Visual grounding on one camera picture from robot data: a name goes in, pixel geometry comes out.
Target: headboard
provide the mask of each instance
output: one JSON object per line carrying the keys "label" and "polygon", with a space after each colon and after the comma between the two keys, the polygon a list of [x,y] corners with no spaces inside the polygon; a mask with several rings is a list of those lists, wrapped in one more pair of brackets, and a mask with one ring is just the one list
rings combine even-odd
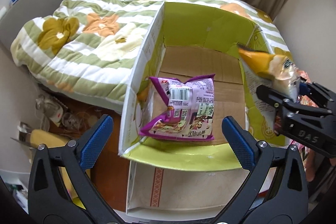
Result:
{"label": "headboard", "polygon": [[22,26],[35,17],[52,15],[62,0],[19,0],[0,20],[0,42],[10,50]]}

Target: bolt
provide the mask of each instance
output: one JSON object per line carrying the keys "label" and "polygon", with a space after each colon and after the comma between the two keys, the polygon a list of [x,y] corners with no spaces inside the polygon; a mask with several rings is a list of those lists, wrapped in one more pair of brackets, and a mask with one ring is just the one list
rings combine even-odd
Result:
{"label": "bolt", "polygon": [[293,150],[293,151],[296,151],[296,150],[297,150],[297,146],[294,145],[294,144],[291,144],[291,145],[289,146],[289,148],[290,148],[291,150]]}
{"label": "bolt", "polygon": [[43,150],[44,148],[45,148],[45,144],[44,144],[44,143],[41,143],[41,144],[37,147],[38,150]]}
{"label": "bolt", "polygon": [[73,146],[75,146],[76,145],[76,141],[75,140],[70,140],[69,142],[68,142],[68,146],[70,146],[70,147],[73,147]]}
{"label": "bolt", "polygon": [[260,147],[263,147],[263,148],[267,146],[267,143],[265,141],[259,141],[258,144]]}

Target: pink package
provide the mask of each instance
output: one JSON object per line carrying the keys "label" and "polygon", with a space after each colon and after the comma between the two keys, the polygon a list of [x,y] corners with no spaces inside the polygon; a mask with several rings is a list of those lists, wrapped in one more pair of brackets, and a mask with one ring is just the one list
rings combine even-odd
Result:
{"label": "pink package", "polygon": [[185,83],[176,78],[150,77],[167,111],[141,128],[139,134],[166,140],[213,140],[213,77],[197,76]]}

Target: striped comforter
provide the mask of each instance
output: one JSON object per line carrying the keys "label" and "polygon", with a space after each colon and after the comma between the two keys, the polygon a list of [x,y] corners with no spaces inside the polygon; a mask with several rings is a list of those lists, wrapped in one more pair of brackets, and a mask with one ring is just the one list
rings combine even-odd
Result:
{"label": "striped comforter", "polygon": [[271,19],[239,0],[63,0],[52,16],[23,26],[11,46],[13,59],[61,92],[122,106],[142,40],[163,1],[247,17],[259,24],[271,50],[290,55]]}

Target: white wall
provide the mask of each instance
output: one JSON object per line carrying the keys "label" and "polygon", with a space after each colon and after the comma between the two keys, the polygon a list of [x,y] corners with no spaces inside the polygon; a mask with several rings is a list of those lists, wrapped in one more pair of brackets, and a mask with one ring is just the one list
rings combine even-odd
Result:
{"label": "white wall", "polygon": [[[10,0],[0,0],[0,7]],[[11,140],[17,138],[20,121],[38,128],[34,112],[37,88],[30,76],[17,68],[8,52],[0,48],[0,175],[8,182],[28,180],[30,163],[26,147]]]}
{"label": "white wall", "polygon": [[297,66],[336,91],[336,0],[289,0],[274,22]]}

